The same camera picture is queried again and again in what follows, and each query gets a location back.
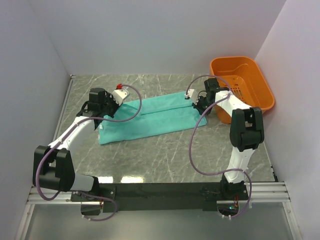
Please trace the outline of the orange plastic basket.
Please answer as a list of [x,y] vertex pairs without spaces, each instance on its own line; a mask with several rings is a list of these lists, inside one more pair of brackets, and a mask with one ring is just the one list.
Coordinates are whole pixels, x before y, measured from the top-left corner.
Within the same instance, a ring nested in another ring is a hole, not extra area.
[[233,94],[262,112],[275,104],[274,95],[257,63],[247,56],[218,57],[210,63],[210,73],[224,79]]

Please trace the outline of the teal t shirt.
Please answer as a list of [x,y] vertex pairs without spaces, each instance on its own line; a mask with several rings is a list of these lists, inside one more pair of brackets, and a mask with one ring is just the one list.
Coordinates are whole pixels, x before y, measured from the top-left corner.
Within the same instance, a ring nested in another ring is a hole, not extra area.
[[150,97],[142,100],[135,118],[126,122],[103,121],[98,127],[98,142],[106,145],[192,129],[200,117],[183,92]]

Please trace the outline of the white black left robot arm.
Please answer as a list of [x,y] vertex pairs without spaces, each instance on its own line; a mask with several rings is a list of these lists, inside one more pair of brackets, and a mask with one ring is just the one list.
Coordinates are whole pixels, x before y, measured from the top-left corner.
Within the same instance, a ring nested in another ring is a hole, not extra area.
[[82,191],[88,201],[99,197],[98,178],[77,173],[72,156],[82,142],[97,129],[102,117],[114,117],[127,96],[128,92],[120,87],[113,92],[99,87],[90,90],[88,100],[82,105],[69,128],[48,146],[40,145],[35,149],[32,182],[38,191]]

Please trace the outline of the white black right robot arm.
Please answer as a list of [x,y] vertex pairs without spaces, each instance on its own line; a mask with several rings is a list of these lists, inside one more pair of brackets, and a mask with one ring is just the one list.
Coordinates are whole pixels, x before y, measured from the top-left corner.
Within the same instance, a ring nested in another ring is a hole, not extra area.
[[243,193],[245,189],[246,170],[249,161],[265,139],[263,113],[259,107],[252,107],[231,91],[229,85],[221,87],[220,77],[208,75],[204,81],[205,96],[201,96],[190,86],[184,94],[192,101],[192,107],[203,118],[213,107],[220,107],[231,118],[229,139],[232,145],[228,167],[221,173],[219,194],[226,200]]

